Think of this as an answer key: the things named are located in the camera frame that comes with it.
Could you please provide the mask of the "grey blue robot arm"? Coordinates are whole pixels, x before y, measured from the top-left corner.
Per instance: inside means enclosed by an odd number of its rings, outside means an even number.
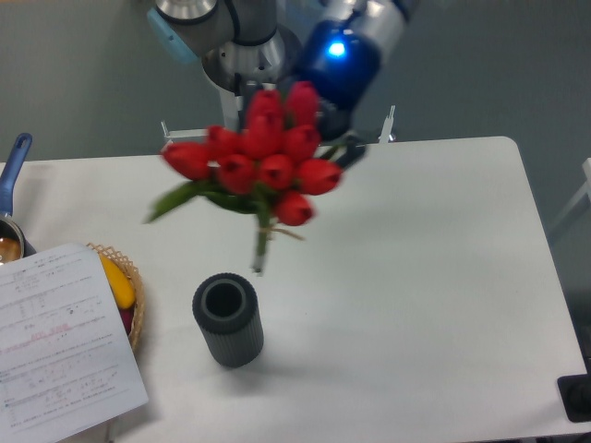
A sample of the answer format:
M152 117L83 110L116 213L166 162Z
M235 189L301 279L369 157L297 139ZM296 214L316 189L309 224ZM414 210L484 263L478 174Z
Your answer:
M301 42L279 21L276 1L157 1L147 19L180 63L201 63L218 90L226 127L246 126L247 107L264 87L286 92L298 80L320 96L321 138L344 140L344 169L361 160L366 142L352 130L355 108L388 61L416 1L324 1Z

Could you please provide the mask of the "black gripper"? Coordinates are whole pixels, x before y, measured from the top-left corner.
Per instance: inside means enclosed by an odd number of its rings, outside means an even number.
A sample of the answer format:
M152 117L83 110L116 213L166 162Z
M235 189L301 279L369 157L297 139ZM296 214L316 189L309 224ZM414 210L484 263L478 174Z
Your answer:
M376 43L344 22L323 20L310 33L293 73L299 81L310 82L320 96L320 135L336 139L351 126L351 116L376 77L381 53ZM347 170L367 154L368 145L359 135L335 140L332 162Z

